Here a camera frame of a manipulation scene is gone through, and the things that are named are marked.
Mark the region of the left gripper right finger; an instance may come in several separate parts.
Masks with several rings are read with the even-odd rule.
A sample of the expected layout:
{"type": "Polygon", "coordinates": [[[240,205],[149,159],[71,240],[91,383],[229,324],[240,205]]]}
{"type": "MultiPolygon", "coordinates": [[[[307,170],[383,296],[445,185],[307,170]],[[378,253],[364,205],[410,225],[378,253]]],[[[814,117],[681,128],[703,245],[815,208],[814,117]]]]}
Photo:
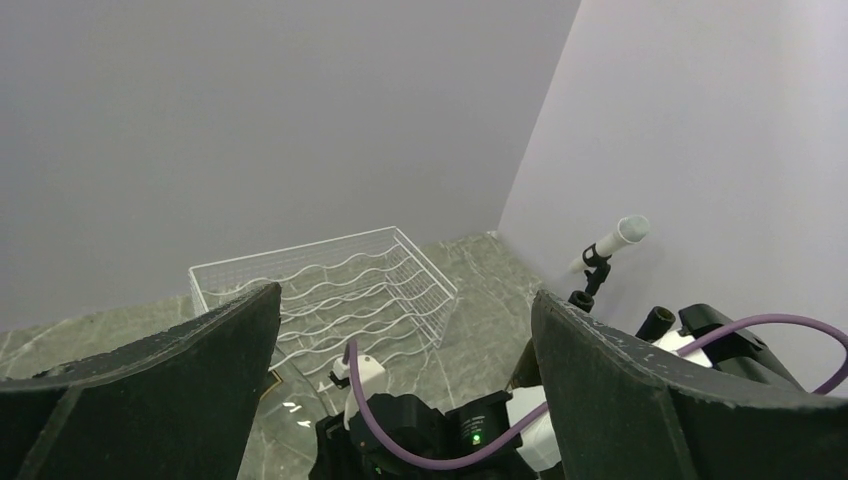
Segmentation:
{"type": "Polygon", "coordinates": [[[843,479],[847,402],[805,391],[751,333],[707,368],[547,290],[532,339],[567,479],[843,479]]]}

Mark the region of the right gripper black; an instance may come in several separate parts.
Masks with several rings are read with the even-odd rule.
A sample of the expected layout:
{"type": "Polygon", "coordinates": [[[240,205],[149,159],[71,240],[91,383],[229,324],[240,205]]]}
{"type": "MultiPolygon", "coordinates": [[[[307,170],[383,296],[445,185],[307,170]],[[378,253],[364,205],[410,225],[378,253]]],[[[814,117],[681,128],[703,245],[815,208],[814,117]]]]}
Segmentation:
{"type": "MultiPolygon", "coordinates": [[[[403,450],[427,459],[458,456],[457,427],[449,416],[411,394],[375,394],[367,405],[378,426],[403,450]]],[[[310,479],[452,479],[450,472],[421,469],[389,451],[360,413],[343,426],[343,414],[315,425],[316,458],[310,479]]]]}

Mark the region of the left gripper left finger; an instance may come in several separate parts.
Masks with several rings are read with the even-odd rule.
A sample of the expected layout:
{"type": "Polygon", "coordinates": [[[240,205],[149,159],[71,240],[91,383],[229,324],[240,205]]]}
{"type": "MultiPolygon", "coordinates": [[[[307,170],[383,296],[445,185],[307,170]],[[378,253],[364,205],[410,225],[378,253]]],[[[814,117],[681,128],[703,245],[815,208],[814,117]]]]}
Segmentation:
{"type": "Polygon", "coordinates": [[[270,283],[115,350],[1,383],[5,479],[234,479],[280,328],[270,283]]]}

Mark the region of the clear glass bottle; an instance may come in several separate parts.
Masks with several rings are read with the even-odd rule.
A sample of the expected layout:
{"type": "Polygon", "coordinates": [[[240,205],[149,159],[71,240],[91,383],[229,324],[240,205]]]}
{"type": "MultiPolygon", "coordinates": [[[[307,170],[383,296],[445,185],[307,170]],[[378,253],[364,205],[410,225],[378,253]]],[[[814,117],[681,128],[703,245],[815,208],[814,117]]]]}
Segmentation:
{"type": "Polygon", "coordinates": [[[275,384],[261,397],[257,416],[266,426],[310,433],[327,415],[323,402],[297,369],[282,365],[272,371],[275,384]]]}

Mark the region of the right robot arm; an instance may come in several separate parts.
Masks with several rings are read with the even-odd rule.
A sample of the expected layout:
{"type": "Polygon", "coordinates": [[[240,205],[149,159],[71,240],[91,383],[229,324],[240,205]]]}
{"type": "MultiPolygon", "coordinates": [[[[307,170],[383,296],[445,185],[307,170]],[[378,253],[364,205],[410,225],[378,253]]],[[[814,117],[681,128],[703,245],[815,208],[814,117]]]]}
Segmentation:
{"type": "MultiPolygon", "coordinates": [[[[427,459],[470,456],[503,437],[545,400],[541,377],[527,346],[506,389],[472,400],[446,413],[413,394],[392,395],[388,372],[373,357],[345,353],[335,360],[330,378],[352,390],[350,363],[369,411],[381,429],[403,450],[427,459]]],[[[756,335],[741,330],[698,350],[689,361],[747,380],[798,389],[799,383],[756,335]]],[[[385,447],[349,393],[344,410],[315,425],[316,458],[311,479],[560,479],[562,466],[550,417],[542,414],[498,451],[456,470],[410,465],[385,447]]]]}

